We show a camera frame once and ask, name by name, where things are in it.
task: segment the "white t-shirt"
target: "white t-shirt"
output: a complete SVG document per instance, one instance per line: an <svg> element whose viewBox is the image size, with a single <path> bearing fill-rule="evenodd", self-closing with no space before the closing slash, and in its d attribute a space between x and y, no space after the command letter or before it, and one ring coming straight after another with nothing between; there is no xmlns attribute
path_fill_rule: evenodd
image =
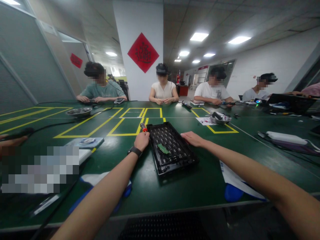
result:
<svg viewBox="0 0 320 240"><path fill-rule="evenodd" d="M256 99L256 98L268 100L269 95L270 93L268 93L265 90L260 90L258 94L256 94L256 92L252 88L250 88L249 90L245 91L245 93L242 96L242 100L250 101L251 99Z"/></svg>
<svg viewBox="0 0 320 240"><path fill-rule="evenodd" d="M156 92L156 94L154 95L155 98L166 99L173 97L172 90L176 87L176 85L173 82L168 81L164 89L162 89L159 81L157 81L154 84L152 84L151 87Z"/></svg>
<svg viewBox="0 0 320 240"><path fill-rule="evenodd" d="M225 100L230 97L224 86L211 87L208 82L200 83L194 96Z"/></svg>

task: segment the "smartwatch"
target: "smartwatch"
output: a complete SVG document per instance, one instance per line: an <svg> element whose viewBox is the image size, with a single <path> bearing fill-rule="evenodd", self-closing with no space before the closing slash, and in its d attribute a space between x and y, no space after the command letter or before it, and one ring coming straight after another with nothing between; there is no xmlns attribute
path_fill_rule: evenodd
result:
<svg viewBox="0 0 320 240"><path fill-rule="evenodd" d="M141 152L138 148L136 148L136 147L130 148L130 150L128 151L128 154L131 153L131 152L134 152L135 154L137 154L137 155L138 155L138 158L142 155L142 152Z"/></svg>

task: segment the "desk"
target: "desk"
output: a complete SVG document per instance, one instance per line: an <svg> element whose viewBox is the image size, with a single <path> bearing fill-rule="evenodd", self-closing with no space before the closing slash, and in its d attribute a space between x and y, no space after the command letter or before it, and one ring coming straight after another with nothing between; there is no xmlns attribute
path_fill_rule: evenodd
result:
<svg viewBox="0 0 320 240"><path fill-rule="evenodd" d="M111 107L108 103L95 111ZM65 112L70 108L82 107L80 104L43 104L41 107L0 115L0 134L12 133L24 127L38 129L48 124L66 122ZM78 124L67 124L48 128L35 133L25 146L63 146L76 137L104 137L105 142L92 154L83 174L103 173L112 170L127 154L133 145L141 122L162 124L169 121L178 132L194 131L201 137L242 153L278 172L309 193L320 193L320 168L291 155L281 154L280 150L263 143L256 132L278 131L296 134L320 146L319 138L308 131L319 122L307 117L269 115L260 107L238 104L232 109L218 108L215 111L241 117L233 119L230 126L202 126L196 116L204 117L207 111L214 111L211 105L193 108L192 111L178 103L159 106L152 102L124 102L113 109L102 112L90 120ZM132 174L132 193L123 199L120 210L111 219L138 217L163 212L178 212L220 208L259 202L244 195L239 202L227 203L224 199L225 183L219 161L209 152L193 148L200 163L165 178L155 171L155 163L150 147L138 161ZM320 163L317 157L311 159ZM88 189L88 185L78 182L69 197L51 220L49 226L59 226L67 218L73 203ZM14 231L34 229L48 217L56 206L52 204L32 219L8 219L0 216L0 229Z"/></svg>

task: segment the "yellow rectangle marking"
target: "yellow rectangle marking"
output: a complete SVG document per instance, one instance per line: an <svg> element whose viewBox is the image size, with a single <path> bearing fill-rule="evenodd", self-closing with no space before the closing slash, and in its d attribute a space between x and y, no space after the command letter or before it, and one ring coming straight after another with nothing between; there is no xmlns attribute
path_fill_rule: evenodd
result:
<svg viewBox="0 0 320 240"><path fill-rule="evenodd" d="M193 110L191 110L191 111L193 112L194 115L196 115L197 117L199 117L198 114L196 114ZM226 124L225 126L227 126L228 128L230 128L232 131L216 132L215 130L212 129L212 127L210 127L210 126L207 126L207 127L208 127L213 133L215 133L215 134L218 134L218 133L239 133L237 130L233 129L233 128L230 127L228 124Z"/></svg>
<svg viewBox="0 0 320 240"><path fill-rule="evenodd" d="M73 130L73 129L75 129L76 127L79 127L81 124L83 124L83 123L89 121L90 119L98 116L98 115L99 115L100 113L102 113L102 112L95 114L94 116L92 116L92 117L90 117L90 118L82 121L81 123L73 126L72 128L69 128L68 130L64 131L63 133L60 133L59 135L55 136L54 138L77 138L77 137L80 138L80 137L90 137L92 134L94 134L96 131L98 131L103 125L105 125L105 124L106 124L107 122L109 122L112 118L114 118L123 108L113 108L113 109L119 109L119 110L118 110L115 114L113 114L107 121L105 121L104 123L102 123L99 127L97 127L96 129L94 129L94 130L93 130L91 133L89 133L88 135L64 135L64 134L67 133L67 132L69 132L69 131L71 131L71 130Z"/></svg>
<svg viewBox="0 0 320 240"><path fill-rule="evenodd" d="M14 112L10 112L10 113L5 113L5 114L1 114L1 116L5 116L5 115L9 115L9 114L12 114L12 113L16 113L16 112L22 112L22 111L25 111L25 110L30 110L30 109L34 109L34 108L48 108L48 107L32 107L32 108L25 108L25 109L21 109L21 110L18 110L18 111L14 111Z"/></svg>
<svg viewBox="0 0 320 240"><path fill-rule="evenodd" d="M67 108L67 109L64 109L64 110L62 110L62 111L60 111L60 112L57 112L57 113L50 114L50 115L48 115L48 116L45 116L45 117L42 117L42 118L39 118L39 119L36 119L36 120L33 120L33 121L31 121L31 122L27 122L27 123L25 123L25 124L21 124L21 125L19 125L19 126L16 126L16 127L13 127L13 128L7 129L7 130L4 130L4 131L0 132L0 134L5 133L5 132L9 132L9 131L11 131L11 130L14 130L14 129L17 129L17 128L26 126L26 125L28 125L28 124L31 124L31 123L34 123L34 122L37 122L37 121L40 121L40 120L45 119L45 118L47 118L47 117L51 117L51 116L53 116L53 115L56 115L56 114L65 112L65 111L67 111L67 110L69 110L69 109L72 109L72 107Z"/></svg>
<svg viewBox="0 0 320 240"><path fill-rule="evenodd" d="M142 111L141 111L141 113L140 113L140 115L138 117L138 118L140 118L142 116L143 111L144 111L145 108L128 108L119 118L122 118L130 109L142 109Z"/></svg>
<svg viewBox="0 0 320 240"><path fill-rule="evenodd" d="M160 118L162 118L162 108L146 108L146 111L142 115L143 118L146 116L148 109L160 109Z"/></svg>
<svg viewBox="0 0 320 240"><path fill-rule="evenodd" d="M117 125L114 126L114 128L108 133L107 137L110 137L110 136L113 136L113 137L119 137L119 136L137 136L139 133L140 133L140 124L143 123L144 121L144 118L141 118L141 121L138 125L138 129L136 131L136 133L120 133L120 134L113 134L113 132L117 129L117 127L119 127L119 125L123 122L123 120L125 120L125 118L122 118Z"/></svg>
<svg viewBox="0 0 320 240"><path fill-rule="evenodd" d="M7 123L7 122L12 122L12 121L24 118L24 117L29 117L29 116L32 116L32 115L35 115L35 114L38 114L38 113L41 113L41 112L46 112L46 111L49 111L49 110L52 110L52 109L54 109L54 107L49 107L49 108L42 109L42 110L39 110L39 111L35 111L35 112L32 112L32 113L28 113L28 114L25 114L25 115L21 115L21 116L17 116L17 117L14 117L14 118L6 119L6 120L3 120L3 121L0 121L0 124Z"/></svg>

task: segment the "hand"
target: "hand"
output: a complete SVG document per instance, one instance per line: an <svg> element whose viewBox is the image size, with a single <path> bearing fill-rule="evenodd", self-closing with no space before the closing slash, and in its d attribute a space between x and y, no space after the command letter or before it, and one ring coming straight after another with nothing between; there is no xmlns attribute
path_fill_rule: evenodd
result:
<svg viewBox="0 0 320 240"><path fill-rule="evenodd" d="M163 102L165 104L169 104L169 103L172 103L175 99L174 98L166 98L165 100L163 100Z"/></svg>
<svg viewBox="0 0 320 240"><path fill-rule="evenodd" d="M162 99L157 98L157 99L156 99L156 103L157 103L158 105L161 105L161 104L163 103L163 100L162 100Z"/></svg>
<svg viewBox="0 0 320 240"><path fill-rule="evenodd" d="M203 146L203 142L205 141L202 137L198 136L194 132L181 133L181 137L195 147Z"/></svg>
<svg viewBox="0 0 320 240"><path fill-rule="evenodd" d="M95 101L96 103L106 102L106 101L108 101L108 100L109 100L109 98L103 98L103 97L96 97L96 98L94 99L94 101Z"/></svg>
<svg viewBox="0 0 320 240"><path fill-rule="evenodd" d="M141 152L148 146L149 143L149 132L139 133L134 141L134 146L138 148Z"/></svg>
<svg viewBox="0 0 320 240"><path fill-rule="evenodd" d="M222 101L220 99L212 99L211 101L214 105L220 105Z"/></svg>
<svg viewBox="0 0 320 240"><path fill-rule="evenodd" d="M90 102L89 98L87 98L86 96L81 96L81 95L77 96L77 100L79 100L80 102Z"/></svg>
<svg viewBox="0 0 320 240"><path fill-rule="evenodd" d="M0 135L0 140L4 139L6 136L8 136L8 134ZM16 138L16 139L11 139L11 140L8 140L8 141L0 142L0 157L2 156L3 151L7 152L6 150L3 150L2 147L4 147L4 148L16 147L16 146L19 146L22 142L24 142L27 139L28 139L27 136L23 136L21 138Z"/></svg>

